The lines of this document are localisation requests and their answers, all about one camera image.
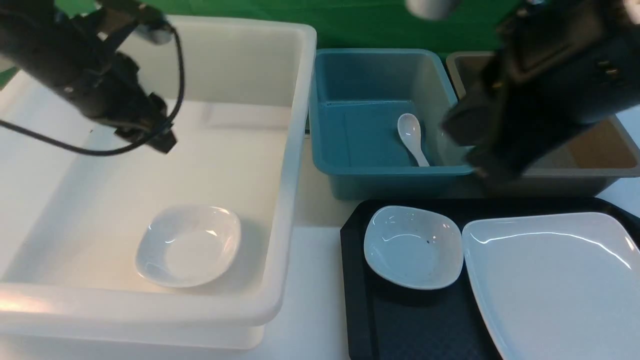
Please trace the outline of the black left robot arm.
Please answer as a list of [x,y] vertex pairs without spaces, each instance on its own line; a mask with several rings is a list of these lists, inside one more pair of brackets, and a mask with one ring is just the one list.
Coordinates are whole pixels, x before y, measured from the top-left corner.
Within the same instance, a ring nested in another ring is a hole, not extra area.
[[[82,116],[109,126],[127,146],[92,150],[69,145],[14,123],[3,128],[89,157],[113,157],[141,146],[167,154],[176,145],[173,121],[185,99],[185,58],[178,30],[157,7],[138,0],[98,0],[88,14],[68,16],[53,0],[3,0],[1,55],[72,105]],[[178,96],[171,112],[147,93],[132,57],[119,51],[131,34],[152,44],[174,40]]]

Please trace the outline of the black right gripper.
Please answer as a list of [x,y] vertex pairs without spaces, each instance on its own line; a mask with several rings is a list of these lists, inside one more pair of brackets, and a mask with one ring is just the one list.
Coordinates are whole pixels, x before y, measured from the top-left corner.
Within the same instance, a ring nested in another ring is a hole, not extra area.
[[522,0],[502,41],[442,130],[492,182],[534,162],[640,98],[637,0]]

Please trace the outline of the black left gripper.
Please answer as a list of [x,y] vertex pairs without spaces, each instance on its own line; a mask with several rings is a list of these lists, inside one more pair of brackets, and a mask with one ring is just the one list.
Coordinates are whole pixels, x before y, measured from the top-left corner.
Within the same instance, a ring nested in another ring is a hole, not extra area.
[[178,142],[172,130],[178,107],[169,111],[160,96],[144,90],[139,65],[120,48],[134,34],[151,44],[167,44],[178,38],[178,31],[160,9],[139,0],[99,0],[97,6],[68,21],[82,49],[71,51],[80,56],[80,75],[67,85],[65,98],[87,119],[109,126],[127,142],[107,150],[108,155],[142,146],[167,154]]

